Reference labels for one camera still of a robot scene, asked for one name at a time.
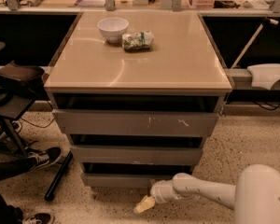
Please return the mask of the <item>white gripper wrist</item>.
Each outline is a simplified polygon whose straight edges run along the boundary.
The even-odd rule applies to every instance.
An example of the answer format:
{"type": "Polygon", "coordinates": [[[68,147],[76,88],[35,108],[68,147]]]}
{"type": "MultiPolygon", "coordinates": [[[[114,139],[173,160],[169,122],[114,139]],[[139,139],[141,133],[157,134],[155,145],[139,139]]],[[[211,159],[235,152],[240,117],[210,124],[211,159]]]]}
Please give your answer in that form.
{"type": "Polygon", "coordinates": [[[158,204],[170,201],[189,201],[196,202],[199,196],[193,191],[188,190],[190,182],[195,177],[185,173],[178,173],[170,180],[157,181],[152,185],[150,196],[145,196],[133,209],[136,214],[141,214],[151,209],[155,202],[158,204]]]}

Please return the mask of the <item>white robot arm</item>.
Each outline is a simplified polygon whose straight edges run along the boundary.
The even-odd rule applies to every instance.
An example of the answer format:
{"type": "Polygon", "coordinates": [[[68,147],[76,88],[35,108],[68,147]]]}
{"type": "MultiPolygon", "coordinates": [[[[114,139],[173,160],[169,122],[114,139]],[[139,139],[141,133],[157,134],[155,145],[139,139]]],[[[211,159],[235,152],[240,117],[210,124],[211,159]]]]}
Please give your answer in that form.
{"type": "Polygon", "coordinates": [[[138,203],[140,214],[157,203],[204,197],[234,212],[234,224],[280,224],[280,173],[262,164],[246,167],[234,185],[201,180],[178,173],[154,183],[150,194],[138,203]]]}

